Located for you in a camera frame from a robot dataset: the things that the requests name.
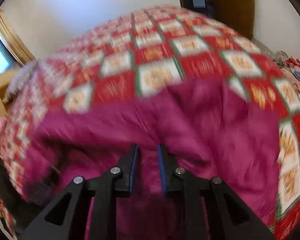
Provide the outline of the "magenta puffer jacket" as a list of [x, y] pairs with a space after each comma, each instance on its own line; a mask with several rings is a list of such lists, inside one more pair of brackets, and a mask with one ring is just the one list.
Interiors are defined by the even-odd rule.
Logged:
[[117, 202], [118, 239], [175, 239], [177, 213], [163, 194], [158, 146], [202, 178], [221, 177], [265, 223], [274, 220], [279, 183], [279, 118], [221, 79], [192, 79], [156, 96], [96, 104], [85, 113], [55, 108], [30, 130], [22, 197], [32, 202], [52, 168], [57, 194], [76, 176], [94, 178], [137, 144], [135, 189]]

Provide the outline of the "clothes pile on floor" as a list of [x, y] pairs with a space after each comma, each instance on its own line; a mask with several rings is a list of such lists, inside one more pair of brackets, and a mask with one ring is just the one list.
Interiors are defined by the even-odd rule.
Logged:
[[271, 59], [281, 69], [284, 76], [290, 81], [297, 92], [300, 93], [300, 61], [288, 56], [284, 51], [277, 51]]

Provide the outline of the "striped pillow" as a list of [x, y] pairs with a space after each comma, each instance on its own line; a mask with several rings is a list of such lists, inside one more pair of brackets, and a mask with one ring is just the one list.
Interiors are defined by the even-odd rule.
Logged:
[[38, 66], [39, 61], [33, 60], [26, 63], [19, 69], [6, 89], [5, 95], [2, 99], [4, 104], [8, 104], [13, 101], [18, 93], [23, 90], [23, 87], [29, 82], [34, 70]]

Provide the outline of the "beige right curtain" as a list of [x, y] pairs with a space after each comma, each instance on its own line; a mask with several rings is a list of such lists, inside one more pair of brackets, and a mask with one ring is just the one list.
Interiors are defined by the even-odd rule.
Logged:
[[11, 53], [16, 61], [21, 65], [25, 65], [35, 59], [34, 55], [27, 48], [25, 43], [14, 31], [8, 23], [4, 12], [0, 9], [0, 40], [5, 48]]

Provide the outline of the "red patchwork bear bedspread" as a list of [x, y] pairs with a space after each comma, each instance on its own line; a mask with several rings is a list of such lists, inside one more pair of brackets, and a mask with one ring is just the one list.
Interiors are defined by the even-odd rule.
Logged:
[[21, 181], [30, 130], [49, 110], [85, 113], [192, 79], [221, 79], [246, 102], [278, 115], [279, 183], [274, 220], [266, 226], [276, 239], [287, 239], [300, 223], [300, 94], [249, 39], [184, 8], [152, 7], [116, 18], [39, 62], [0, 138], [0, 158], [17, 196], [26, 201]]

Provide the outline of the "brown wooden door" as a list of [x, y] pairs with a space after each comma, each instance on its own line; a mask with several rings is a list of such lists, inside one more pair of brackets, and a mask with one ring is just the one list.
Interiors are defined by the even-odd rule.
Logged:
[[215, 19], [242, 36], [253, 38], [255, 0], [213, 0], [213, 7]]

